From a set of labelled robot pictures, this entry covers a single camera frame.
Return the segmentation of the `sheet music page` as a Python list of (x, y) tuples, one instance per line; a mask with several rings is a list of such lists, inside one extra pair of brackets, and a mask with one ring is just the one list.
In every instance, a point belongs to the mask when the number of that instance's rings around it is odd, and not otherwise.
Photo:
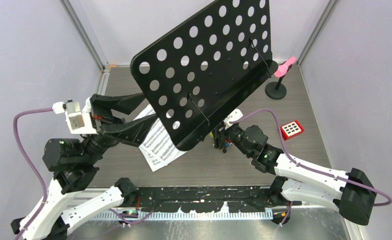
[(160, 152), (162, 148), (176, 147), (159, 118), (156, 119), (140, 146), (144, 146), (154, 153)]
[(166, 167), (171, 162), (186, 153), (186, 151), (180, 151), (176, 147), (162, 148), (158, 153), (154, 153), (144, 146), (140, 146), (139, 149), (146, 159), (152, 172)]

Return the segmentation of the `black music stand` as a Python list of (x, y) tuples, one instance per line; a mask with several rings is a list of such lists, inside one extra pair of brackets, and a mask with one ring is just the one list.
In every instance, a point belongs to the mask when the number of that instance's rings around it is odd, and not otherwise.
[(130, 63), (180, 151), (193, 149), (277, 69), (267, 0), (216, 0)]

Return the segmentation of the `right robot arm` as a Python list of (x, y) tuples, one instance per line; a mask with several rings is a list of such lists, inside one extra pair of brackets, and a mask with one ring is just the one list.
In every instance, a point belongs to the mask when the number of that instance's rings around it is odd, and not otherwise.
[(257, 125), (217, 126), (212, 136), (215, 148), (225, 152), (226, 143), (233, 144), (255, 169), (275, 176), (269, 191), (273, 204), (307, 202), (332, 209), (355, 224), (369, 224), (377, 194), (362, 170), (335, 170), (287, 155), (268, 144)]

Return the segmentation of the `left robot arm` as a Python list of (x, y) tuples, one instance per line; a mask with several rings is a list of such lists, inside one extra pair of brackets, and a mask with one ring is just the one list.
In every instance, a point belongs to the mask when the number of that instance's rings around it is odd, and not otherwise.
[(118, 144), (139, 147), (157, 116), (150, 114), (133, 121), (115, 117), (113, 111), (132, 113), (145, 99), (142, 93), (123, 96), (94, 94), (84, 107), (68, 100), (54, 103), (40, 113), (63, 114), (76, 138), (51, 138), (43, 151), (43, 162), (53, 174), (49, 184), (41, 182), (43, 196), (25, 217), (11, 222), (17, 239), (65, 240), (94, 216), (120, 205), (131, 207), (139, 201), (136, 186), (127, 177), (117, 180), (100, 195), (75, 207), (70, 203), (94, 179), (96, 163), (106, 151)]

